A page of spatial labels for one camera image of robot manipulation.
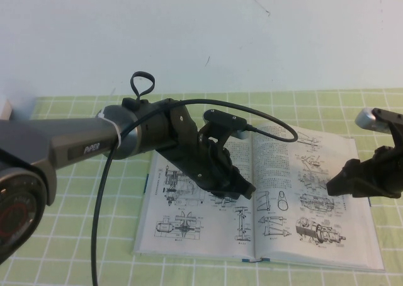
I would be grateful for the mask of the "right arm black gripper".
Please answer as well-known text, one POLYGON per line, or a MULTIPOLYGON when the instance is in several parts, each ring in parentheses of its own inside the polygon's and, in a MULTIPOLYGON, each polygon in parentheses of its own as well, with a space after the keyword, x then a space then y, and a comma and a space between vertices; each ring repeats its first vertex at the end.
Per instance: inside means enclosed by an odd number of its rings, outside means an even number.
POLYGON ((341 171, 326 184, 331 197, 355 198, 402 196, 402 148, 382 146, 366 161, 346 161, 341 171))

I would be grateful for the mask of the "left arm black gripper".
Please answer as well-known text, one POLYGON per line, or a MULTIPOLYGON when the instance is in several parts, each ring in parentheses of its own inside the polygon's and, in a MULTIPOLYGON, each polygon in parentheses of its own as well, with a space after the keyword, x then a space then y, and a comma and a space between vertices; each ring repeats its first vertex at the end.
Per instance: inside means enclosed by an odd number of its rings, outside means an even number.
POLYGON ((180 169, 202 190, 210 192, 214 205, 235 205, 240 197, 252 198, 256 187, 232 164, 224 147, 241 130, 241 118, 220 110, 204 114, 207 124, 198 130, 185 106, 169 110, 174 144, 159 154, 180 169))

